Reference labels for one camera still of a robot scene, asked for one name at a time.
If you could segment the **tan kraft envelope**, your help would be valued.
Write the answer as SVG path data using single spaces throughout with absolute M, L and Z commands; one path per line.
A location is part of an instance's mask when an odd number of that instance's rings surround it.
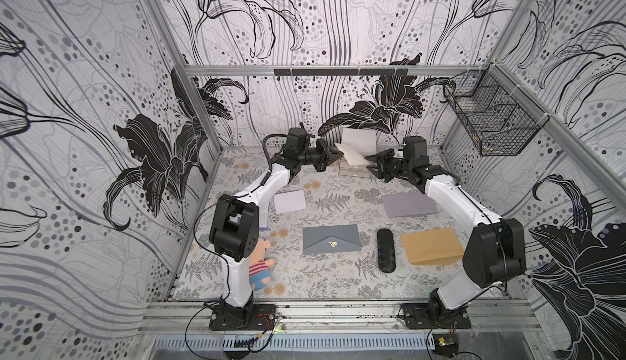
M 451 265 L 465 252 L 451 227 L 401 234 L 400 240 L 412 265 Z

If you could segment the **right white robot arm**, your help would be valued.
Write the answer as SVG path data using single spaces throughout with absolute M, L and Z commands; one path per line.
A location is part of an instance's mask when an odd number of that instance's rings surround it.
M 430 294 L 432 313 L 463 309 L 492 285 L 507 284 L 526 272 L 522 224 L 484 207 L 462 189 L 453 173 L 432 164 L 424 138 L 404 138 L 401 157 L 387 149 L 366 160 L 376 178 L 409 182 L 439 204 L 463 230 L 470 231 L 462 270 Z

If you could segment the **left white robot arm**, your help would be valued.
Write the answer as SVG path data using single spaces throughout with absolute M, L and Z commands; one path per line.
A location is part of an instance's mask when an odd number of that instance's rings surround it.
M 293 181 L 302 167 L 309 165 L 322 173 L 342 158 L 342 152 L 324 138 L 311 142 L 314 138 L 301 127 L 265 136 L 262 152 L 267 168 L 263 175 L 239 193 L 218 198 L 210 243 L 223 265 L 223 306 L 240 311 L 252 301 L 249 258 L 259 242 L 262 216 L 270 199 Z

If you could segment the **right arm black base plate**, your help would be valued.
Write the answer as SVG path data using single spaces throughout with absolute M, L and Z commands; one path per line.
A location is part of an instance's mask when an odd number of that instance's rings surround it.
M 428 301 L 404 303 L 399 309 L 398 317 L 410 330 L 422 329 L 470 329 L 472 327 L 466 307 L 447 309 L 434 289 Z

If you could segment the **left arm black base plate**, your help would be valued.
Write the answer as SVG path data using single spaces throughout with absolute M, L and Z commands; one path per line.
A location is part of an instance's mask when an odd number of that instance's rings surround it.
M 270 331 L 277 321 L 277 306 L 249 302 L 239 308 L 219 304 L 213 308 L 209 323 L 212 331 Z

